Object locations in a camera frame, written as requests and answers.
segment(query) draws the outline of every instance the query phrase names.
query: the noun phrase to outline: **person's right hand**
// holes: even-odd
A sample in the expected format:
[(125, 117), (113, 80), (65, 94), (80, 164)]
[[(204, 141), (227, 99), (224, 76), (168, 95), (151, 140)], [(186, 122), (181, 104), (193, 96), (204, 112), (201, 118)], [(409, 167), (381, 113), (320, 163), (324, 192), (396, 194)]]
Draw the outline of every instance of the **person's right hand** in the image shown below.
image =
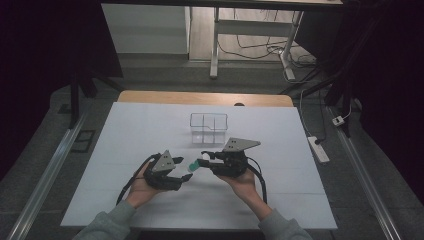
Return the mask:
[(256, 192), (255, 175), (252, 171), (247, 169), (243, 175), (237, 178), (218, 177), (231, 186), (234, 193), (249, 206), (260, 221), (271, 214), (272, 209), (262, 201), (262, 198)]
[(234, 193), (244, 202), (248, 199), (255, 198), (256, 195), (259, 196), (255, 187), (255, 175), (249, 169), (237, 178), (225, 176), (218, 176), (218, 178), (227, 182), (233, 189)]

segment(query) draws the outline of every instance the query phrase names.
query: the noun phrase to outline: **transparent box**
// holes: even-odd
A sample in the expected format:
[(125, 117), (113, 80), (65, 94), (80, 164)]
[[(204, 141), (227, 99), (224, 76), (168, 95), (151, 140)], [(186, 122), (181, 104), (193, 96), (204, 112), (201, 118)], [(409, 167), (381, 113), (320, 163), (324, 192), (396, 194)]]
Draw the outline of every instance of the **transparent box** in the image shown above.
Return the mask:
[(192, 113), (190, 127), (193, 143), (225, 143), (227, 114)]

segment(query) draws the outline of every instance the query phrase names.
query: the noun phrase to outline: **gray sleeve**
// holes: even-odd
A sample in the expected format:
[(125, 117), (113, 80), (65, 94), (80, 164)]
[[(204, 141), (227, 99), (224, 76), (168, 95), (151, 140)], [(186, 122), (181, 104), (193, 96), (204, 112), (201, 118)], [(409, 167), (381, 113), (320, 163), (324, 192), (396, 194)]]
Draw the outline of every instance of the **gray sleeve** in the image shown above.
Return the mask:
[(126, 201), (121, 201), (110, 213), (101, 212), (74, 240), (121, 240), (130, 233), (130, 220), (135, 209)]
[(259, 223), (259, 228), (267, 240), (312, 239), (295, 219), (287, 220), (274, 209), (270, 215)]

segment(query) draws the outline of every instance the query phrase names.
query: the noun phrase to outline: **wall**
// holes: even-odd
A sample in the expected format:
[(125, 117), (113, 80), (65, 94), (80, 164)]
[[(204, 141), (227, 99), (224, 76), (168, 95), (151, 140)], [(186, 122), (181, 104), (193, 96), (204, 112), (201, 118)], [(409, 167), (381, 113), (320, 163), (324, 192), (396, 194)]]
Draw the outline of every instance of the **wall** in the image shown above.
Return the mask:
[(118, 53), (188, 53), (188, 7), (102, 4), (102, 8)]

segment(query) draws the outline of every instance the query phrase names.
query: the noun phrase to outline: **white table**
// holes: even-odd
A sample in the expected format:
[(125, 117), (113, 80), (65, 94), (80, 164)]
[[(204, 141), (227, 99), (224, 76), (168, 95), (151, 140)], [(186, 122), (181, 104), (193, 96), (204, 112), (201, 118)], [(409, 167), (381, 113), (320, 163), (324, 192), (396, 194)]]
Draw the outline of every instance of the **white table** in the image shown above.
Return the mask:
[[(86, 226), (98, 212), (111, 210), (129, 177), (152, 154), (168, 149), (173, 157), (184, 157), (171, 173), (181, 176), (201, 151), (222, 150), (223, 144), (191, 142), (193, 112), (225, 113), (227, 139), (261, 141), (246, 155), (261, 165), (272, 208), (304, 228), (337, 228), (296, 108), (124, 102), (114, 103), (61, 225)], [(247, 230), (257, 224), (256, 216), (209, 169), (194, 172), (179, 191), (157, 195), (131, 223), (186, 230)]]

